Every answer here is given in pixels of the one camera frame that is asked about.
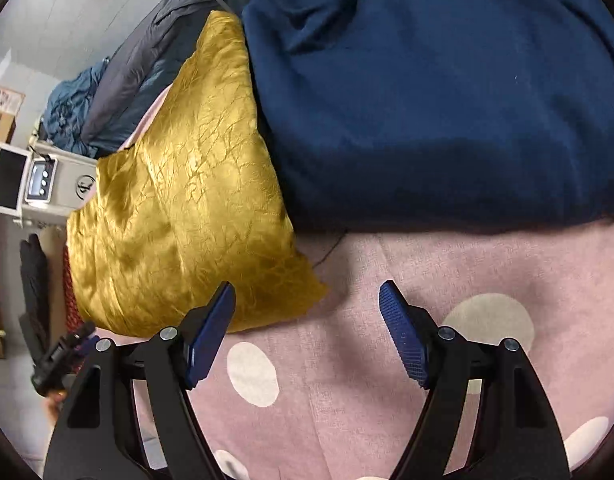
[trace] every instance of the yellow pillowcase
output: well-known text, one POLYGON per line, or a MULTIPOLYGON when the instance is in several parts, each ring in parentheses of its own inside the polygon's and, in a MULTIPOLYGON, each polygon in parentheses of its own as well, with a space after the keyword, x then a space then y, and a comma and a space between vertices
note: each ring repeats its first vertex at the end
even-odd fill
POLYGON ((236 288, 230 332, 299 316, 325 293, 257 131, 239 19, 212 12, 196 48, 149 130, 98 162, 95 197, 69 218, 80 312, 119 334, 177 325, 222 280, 236 288))

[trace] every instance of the person's hand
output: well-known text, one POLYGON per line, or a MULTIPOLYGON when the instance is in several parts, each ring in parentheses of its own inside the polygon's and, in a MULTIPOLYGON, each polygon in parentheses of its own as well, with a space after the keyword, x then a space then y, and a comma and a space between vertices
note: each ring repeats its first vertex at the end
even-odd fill
POLYGON ((53 391, 49 392, 42 402, 44 412, 46 413, 47 419, 52 427, 56 425, 56 422, 58 422, 60 409, 66 397, 67 392, 64 390, 60 392, 53 391))

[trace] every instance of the white monitor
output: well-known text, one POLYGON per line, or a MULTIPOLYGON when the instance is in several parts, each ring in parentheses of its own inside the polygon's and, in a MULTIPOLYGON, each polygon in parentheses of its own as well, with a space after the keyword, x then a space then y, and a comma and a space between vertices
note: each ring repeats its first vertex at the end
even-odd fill
POLYGON ((0 143, 0 213, 21 217, 32 153, 0 143))

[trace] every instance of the red patterned fabric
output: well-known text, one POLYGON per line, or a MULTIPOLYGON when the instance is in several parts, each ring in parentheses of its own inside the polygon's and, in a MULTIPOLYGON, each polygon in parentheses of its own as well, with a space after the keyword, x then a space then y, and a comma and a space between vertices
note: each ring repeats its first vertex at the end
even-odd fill
POLYGON ((73 293, 73 283, 71 281, 71 266, 69 265, 69 251, 65 246, 62 253, 62 286, 65 292, 65 311, 66 311, 66 326, 68 332, 72 332, 83 323, 82 317, 78 312, 76 297, 73 293))

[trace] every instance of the black screen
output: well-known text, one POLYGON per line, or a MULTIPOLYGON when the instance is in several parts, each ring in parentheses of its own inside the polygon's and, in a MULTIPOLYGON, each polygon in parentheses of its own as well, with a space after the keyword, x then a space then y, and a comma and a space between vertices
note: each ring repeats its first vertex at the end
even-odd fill
POLYGON ((26 156, 0 150, 0 206, 15 209, 26 156))

